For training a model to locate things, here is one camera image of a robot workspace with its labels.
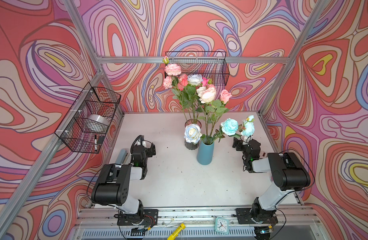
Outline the teal ceramic vase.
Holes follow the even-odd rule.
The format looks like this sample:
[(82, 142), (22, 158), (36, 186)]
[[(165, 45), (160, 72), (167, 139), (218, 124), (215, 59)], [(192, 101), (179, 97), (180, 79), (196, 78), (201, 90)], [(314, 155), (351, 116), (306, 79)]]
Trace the teal ceramic vase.
[(209, 144), (206, 139), (201, 140), (196, 159), (201, 165), (209, 165), (213, 159), (214, 143)]

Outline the pink glass vase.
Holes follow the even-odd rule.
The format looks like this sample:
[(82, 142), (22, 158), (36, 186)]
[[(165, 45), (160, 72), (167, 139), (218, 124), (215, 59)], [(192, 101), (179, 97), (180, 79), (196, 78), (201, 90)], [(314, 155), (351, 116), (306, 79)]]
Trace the pink glass vase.
[(202, 133), (199, 121), (195, 123), (193, 119), (188, 120), (185, 123), (185, 130), (184, 130), (185, 147), (189, 150), (196, 150), (199, 147), (201, 137)]

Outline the pale pink rose stem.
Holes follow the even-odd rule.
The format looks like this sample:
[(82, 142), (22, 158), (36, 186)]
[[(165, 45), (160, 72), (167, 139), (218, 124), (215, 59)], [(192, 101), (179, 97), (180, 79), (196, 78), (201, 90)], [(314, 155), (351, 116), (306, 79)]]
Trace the pale pink rose stem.
[[(214, 129), (216, 123), (220, 120), (223, 114), (229, 112), (229, 108), (226, 107), (226, 104), (232, 97), (232, 94), (228, 92), (227, 90), (222, 90), (220, 94), (220, 107), (216, 108), (216, 112), (214, 116), (216, 117), (216, 120), (212, 124), (212, 130)], [(231, 121), (227, 120), (226, 123), (222, 123), (218, 129), (215, 130), (215, 134), (212, 137), (211, 143), (214, 143), (216, 139), (222, 139), (225, 136), (232, 136), (235, 134), (235, 127), (234, 124), (231, 123)]]
[(217, 123), (221, 119), (222, 115), (228, 112), (226, 103), (221, 100), (214, 100), (210, 104), (205, 104), (205, 119), (206, 119), (206, 144), (212, 145), (214, 141), (221, 137), (220, 127), (217, 127)]

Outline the cream white rose stem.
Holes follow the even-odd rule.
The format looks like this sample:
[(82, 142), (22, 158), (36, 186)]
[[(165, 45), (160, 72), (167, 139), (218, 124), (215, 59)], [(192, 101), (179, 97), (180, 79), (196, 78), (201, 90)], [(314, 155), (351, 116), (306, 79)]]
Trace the cream white rose stem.
[(213, 85), (210, 85), (210, 87), (200, 87), (196, 92), (198, 96), (197, 111), (203, 114), (200, 118), (205, 123), (205, 136), (202, 138), (202, 141), (206, 145), (211, 145), (212, 131), (209, 133), (208, 125), (213, 124), (215, 120), (213, 116), (216, 112), (216, 107), (213, 105), (213, 101), (216, 98), (216, 88)]

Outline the large pink carnation stem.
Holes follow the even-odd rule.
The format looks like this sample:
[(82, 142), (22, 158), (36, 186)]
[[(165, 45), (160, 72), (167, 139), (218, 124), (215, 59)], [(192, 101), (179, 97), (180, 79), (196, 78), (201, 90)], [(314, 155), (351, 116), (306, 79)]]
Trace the large pink carnation stem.
[(163, 80), (163, 87), (165, 90), (171, 90), (175, 99), (181, 100), (182, 91), (179, 90), (179, 76), (182, 74), (182, 68), (178, 64), (170, 63), (167, 56), (163, 58), (163, 63), (165, 64), (164, 71), (166, 74)]

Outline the dark pink rose stem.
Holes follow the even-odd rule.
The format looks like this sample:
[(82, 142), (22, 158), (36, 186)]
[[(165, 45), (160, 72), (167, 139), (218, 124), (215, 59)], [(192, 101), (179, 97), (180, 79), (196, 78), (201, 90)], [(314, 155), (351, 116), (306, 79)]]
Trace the dark pink rose stem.
[(209, 79), (202, 77), (201, 86), (206, 88), (206, 86), (208, 85), (208, 81)]

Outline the salmon pink rose stem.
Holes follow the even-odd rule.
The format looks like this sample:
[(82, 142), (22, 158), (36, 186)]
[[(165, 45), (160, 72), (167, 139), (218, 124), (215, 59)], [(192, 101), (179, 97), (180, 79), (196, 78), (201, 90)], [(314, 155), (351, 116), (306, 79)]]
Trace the salmon pink rose stem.
[(184, 88), (188, 85), (188, 76), (183, 74), (179, 77), (178, 89), (183, 91)]

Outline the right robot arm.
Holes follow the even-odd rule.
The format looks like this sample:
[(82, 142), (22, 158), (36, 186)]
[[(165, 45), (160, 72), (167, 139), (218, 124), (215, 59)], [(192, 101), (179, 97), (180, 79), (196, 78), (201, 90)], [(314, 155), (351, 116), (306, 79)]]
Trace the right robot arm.
[(232, 147), (243, 153), (243, 170), (249, 173), (269, 173), (271, 185), (257, 197), (251, 208), (237, 208), (239, 224), (276, 224), (276, 211), (289, 194), (301, 191), (311, 184), (311, 177), (294, 153), (268, 153), (260, 158), (261, 144), (256, 140), (233, 138)]

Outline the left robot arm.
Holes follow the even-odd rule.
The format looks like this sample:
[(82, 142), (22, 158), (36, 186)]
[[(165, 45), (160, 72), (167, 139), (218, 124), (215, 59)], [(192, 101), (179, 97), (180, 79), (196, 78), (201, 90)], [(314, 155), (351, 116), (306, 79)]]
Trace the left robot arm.
[(144, 216), (141, 200), (129, 194), (130, 182), (144, 180), (148, 173), (148, 158), (156, 155), (153, 143), (149, 148), (144, 145), (131, 147), (129, 164), (104, 165), (91, 193), (91, 201), (101, 206), (118, 209), (124, 215)]

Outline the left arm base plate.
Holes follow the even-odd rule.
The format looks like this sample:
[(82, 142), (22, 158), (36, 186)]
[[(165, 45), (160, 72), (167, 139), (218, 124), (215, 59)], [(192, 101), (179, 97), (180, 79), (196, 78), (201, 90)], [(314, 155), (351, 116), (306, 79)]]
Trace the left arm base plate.
[(126, 215), (122, 212), (115, 214), (114, 218), (117, 219), (118, 226), (144, 226), (153, 227), (158, 223), (159, 210), (147, 209), (139, 210), (134, 215)]

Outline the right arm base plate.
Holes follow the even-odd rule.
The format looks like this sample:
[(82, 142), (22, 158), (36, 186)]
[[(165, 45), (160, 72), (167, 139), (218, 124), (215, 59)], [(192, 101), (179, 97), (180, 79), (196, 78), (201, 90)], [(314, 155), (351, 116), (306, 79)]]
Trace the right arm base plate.
[(233, 217), (239, 224), (269, 224), (276, 225), (278, 218), (275, 211), (266, 211), (260, 208), (237, 208)]

